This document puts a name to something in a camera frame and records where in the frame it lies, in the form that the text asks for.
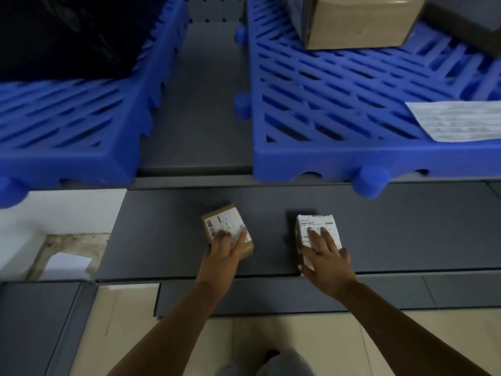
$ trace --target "blue plastic pallet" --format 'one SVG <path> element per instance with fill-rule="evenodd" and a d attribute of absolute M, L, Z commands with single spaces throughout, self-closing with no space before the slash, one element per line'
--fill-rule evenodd
<path fill-rule="evenodd" d="M 127 79 L 0 83 L 0 207 L 61 179 L 129 184 L 188 23 L 185 1 L 169 0 Z"/>
<path fill-rule="evenodd" d="M 501 174 L 501 140 L 434 142 L 404 104 L 501 100 L 501 61 L 424 23 L 398 48 L 306 51 L 279 0 L 247 0 L 247 15 L 235 40 L 248 38 L 257 180 L 315 172 L 375 197 L 415 170 Z"/>

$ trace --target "blue cylindrical connector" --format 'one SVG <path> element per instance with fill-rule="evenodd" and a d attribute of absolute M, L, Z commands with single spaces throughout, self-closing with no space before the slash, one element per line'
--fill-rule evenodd
<path fill-rule="evenodd" d="M 239 119 L 250 119 L 252 117 L 251 94 L 242 92 L 233 98 L 233 112 Z"/>
<path fill-rule="evenodd" d="M 29 189 L 22 183 L 0 177 L 0 208 L 9 208 L 21 203 L 28 193 Z"/>
<path fill-rule="evenodd" d="M 391 181 L 388 170 L 376 166 L 362 167 L 351 180 L 351 185 L 357 194 L 373 199 L 379 196 Z"/>
<path fill-rule="evenodd" d="M 247 45 L 247 42 L 248 42 L 247 28 L 244 25 L 239 24 L 236 27 L 234 40 L 235 40 L 235 43 L 240 45 L 240 46 Z"/>

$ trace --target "tiled floor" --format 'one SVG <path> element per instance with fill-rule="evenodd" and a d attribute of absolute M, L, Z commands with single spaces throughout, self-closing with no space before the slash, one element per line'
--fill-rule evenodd
<path fill-rule="evenodd" d="M 71 376 L 104 376 L 151 329 L 158 285 L 98 291 Z M 501 376 L 501 309 L 413 311 L 410 317 Z M 186 376 L 212 376 L 231 360 L 252 374 L 270 348 L 293 347 L 318 376 L 391 376 L 363 328 L 349 314 L 217 318 L 206 324 Z"/>

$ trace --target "black plastic bag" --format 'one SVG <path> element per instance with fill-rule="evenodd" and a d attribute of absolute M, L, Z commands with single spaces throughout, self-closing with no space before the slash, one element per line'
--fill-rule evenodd
<path fill-rule="evenodd" d="M 123 78 L 166 0 L 0 0 L 0 81 Z"/>

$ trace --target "barcode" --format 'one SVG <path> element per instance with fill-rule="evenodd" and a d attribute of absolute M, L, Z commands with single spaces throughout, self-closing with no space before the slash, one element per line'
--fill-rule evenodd
<path fill-rule="evenodd" d="M 216 236 L 216 230 L 212 226 L 212 221 L 210 221 L 210 220 L 207 221 L 207 227 L 209 228 L 210 237 L 213 238 L 214 236 Z"/>

